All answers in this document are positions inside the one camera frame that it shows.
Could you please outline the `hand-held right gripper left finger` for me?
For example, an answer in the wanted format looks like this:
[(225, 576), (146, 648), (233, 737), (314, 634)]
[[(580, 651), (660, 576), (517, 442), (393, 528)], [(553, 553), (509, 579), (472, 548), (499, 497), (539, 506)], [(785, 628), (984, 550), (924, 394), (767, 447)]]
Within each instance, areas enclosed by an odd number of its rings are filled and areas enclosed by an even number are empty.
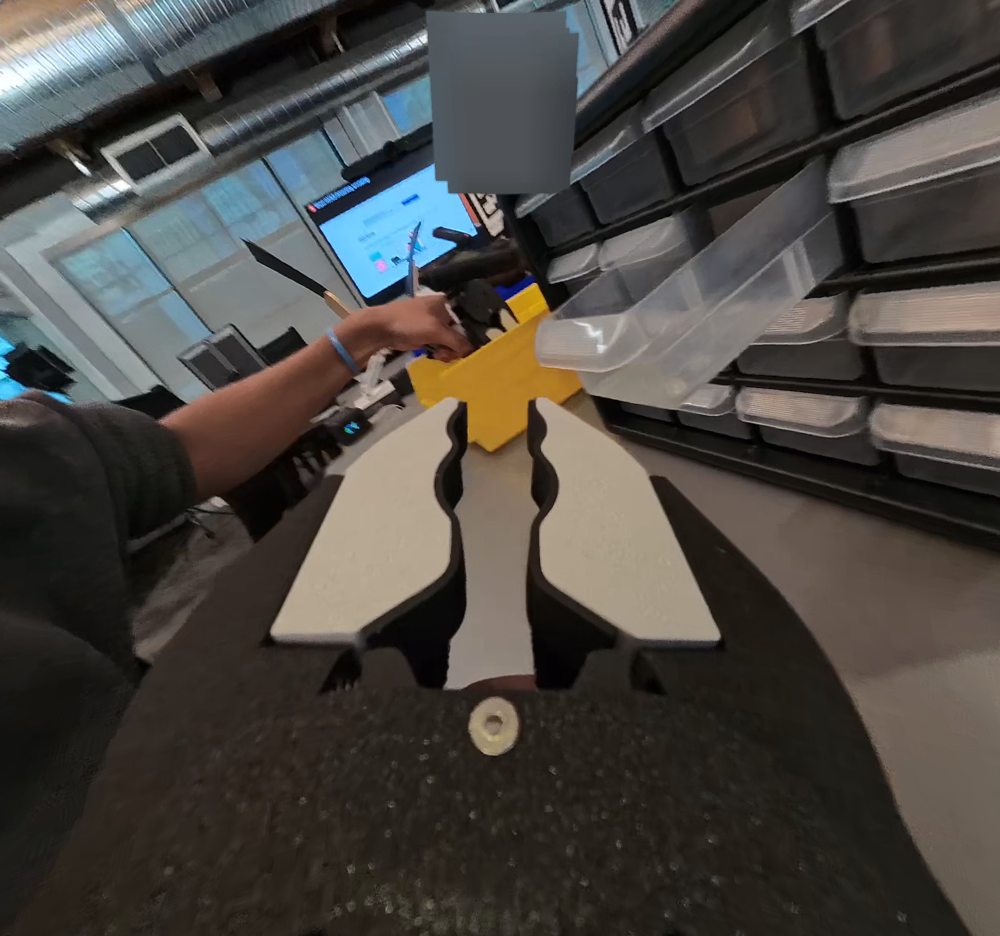
[(271, 625), (277, 645), (396, 649), (423, 687), (442, 689), (466, 613), (456, 506), (467, 405), (447, 397), (347, 469)]

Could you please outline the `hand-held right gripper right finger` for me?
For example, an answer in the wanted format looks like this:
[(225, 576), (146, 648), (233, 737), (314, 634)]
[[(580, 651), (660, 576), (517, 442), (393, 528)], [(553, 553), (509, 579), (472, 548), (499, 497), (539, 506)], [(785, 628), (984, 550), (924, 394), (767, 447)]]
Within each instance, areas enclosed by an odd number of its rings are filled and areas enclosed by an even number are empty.
[(538, 689), (571, 689), (595, 653), (717, 648), (720, 628), (646, 469), (546, 398), (529, 405), (527, 438)]

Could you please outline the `yellow storage bin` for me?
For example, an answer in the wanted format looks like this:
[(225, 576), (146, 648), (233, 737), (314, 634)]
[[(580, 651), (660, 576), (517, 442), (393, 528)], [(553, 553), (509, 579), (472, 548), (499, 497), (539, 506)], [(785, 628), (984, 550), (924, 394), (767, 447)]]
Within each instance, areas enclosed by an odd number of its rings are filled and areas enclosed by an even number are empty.
[(532, 399), (562, 404), (582, 389), (571, 370), (548, 368), (535, 355), (535, 338), (549, 308), (536, 283), (515, 294), (508, 306), (516, 325), (498, 333), (470, 356), (443, 363), (413, 359), (407, 371), (416, 398), (429, 409), (447, 397), (466, 403), (468, 440), (493, 452), (524, 432)]

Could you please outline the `clear plastic drawer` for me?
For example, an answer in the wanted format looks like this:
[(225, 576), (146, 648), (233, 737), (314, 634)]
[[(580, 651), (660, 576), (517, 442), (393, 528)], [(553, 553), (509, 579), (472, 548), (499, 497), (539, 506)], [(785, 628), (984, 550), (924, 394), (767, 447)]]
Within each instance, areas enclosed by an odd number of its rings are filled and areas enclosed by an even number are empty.
[(592, 396), (676, 409), (842, 264), (816, 158), (645, 296), (604, 272), (541, 322), (535, 355)]

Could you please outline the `person's left forearm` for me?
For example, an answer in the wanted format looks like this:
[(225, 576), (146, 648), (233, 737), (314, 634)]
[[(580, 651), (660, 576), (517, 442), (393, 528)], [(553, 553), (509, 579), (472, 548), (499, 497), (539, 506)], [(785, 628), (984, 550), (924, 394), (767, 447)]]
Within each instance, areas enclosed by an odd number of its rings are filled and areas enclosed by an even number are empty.
[(353, 378), (337, 337), (168, 414), (161, 425), (191, 464), (201, 502), (224, 496), (285, 453)]

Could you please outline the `person's left hand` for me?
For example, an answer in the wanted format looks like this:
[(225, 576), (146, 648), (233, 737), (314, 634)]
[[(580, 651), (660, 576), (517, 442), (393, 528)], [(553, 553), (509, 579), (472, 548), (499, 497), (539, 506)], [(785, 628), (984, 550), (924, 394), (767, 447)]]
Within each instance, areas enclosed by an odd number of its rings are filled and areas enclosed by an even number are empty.
[(474, 351), (458, 330), (446, 296), (433, 292), (360, 310), (345, 318), (334, 333), (357, 368), (366, 367), (382, 351), (429, 347), (445, 362), (464, 359)]

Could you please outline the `black device with lit display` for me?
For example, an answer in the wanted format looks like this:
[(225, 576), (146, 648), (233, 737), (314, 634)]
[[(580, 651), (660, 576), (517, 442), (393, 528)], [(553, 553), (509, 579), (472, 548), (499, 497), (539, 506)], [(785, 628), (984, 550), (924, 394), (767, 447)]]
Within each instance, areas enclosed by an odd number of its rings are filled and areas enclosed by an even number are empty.
[(355, 406), (334, 406), (317, 417), (315, 425), (339, 448), (358, 443), (371, 429), (371, 412)]

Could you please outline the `white plastic stand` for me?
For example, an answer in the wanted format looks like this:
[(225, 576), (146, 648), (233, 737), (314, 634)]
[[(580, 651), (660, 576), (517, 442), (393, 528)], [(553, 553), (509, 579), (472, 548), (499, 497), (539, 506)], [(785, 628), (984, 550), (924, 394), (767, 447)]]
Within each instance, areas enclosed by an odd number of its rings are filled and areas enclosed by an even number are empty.
[(377, 351), (368, 361), (364, 372), (359, 378), (360, 394), (354, 401), (354, 407), (362, 411), (378, 404), (389, 394), (395, 392), (392, 382), (382, 378), (382, 370), (390, 355), (389, 349)]

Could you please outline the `black office chair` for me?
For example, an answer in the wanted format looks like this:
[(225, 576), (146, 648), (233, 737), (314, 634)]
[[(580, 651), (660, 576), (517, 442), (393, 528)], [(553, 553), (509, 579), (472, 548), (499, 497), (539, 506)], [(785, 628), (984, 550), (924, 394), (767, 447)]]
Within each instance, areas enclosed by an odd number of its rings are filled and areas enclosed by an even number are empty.
[(209, 391), (217, 391), (277, 365), (307, 343), (294, 327), (257, 347), (235, 325), (227, 325), (193, 344), (177, 359)]

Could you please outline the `wall monitor screen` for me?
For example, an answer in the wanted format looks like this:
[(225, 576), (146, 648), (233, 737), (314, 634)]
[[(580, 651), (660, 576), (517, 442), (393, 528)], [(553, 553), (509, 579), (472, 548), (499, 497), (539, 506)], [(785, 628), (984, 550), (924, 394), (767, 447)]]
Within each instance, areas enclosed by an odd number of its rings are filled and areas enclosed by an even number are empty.
[(368, 306), (403, 294), (411, 257), (422, 269), (456, 248), (435, 229), (474, 237), (479, 228), (422, 152), (359, 175), (305, 209)]

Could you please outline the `slim silver air duct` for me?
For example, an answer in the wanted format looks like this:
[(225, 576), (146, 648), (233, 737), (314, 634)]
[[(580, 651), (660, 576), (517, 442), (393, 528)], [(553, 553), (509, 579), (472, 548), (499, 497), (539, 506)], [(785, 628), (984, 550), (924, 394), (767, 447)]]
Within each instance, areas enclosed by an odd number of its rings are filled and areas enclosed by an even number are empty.
[(425, 25), (411, 24), (199, 120), (215, 156), (290, 130), (429, 70)]

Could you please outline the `large silver air duct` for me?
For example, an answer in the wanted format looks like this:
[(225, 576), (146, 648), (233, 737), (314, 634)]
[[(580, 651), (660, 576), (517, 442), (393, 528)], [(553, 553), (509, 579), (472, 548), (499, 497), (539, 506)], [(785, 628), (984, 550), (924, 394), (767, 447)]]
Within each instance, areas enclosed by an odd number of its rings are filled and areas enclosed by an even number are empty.
[(343, 0), (91, 0), (2, 39), (2, 151)]

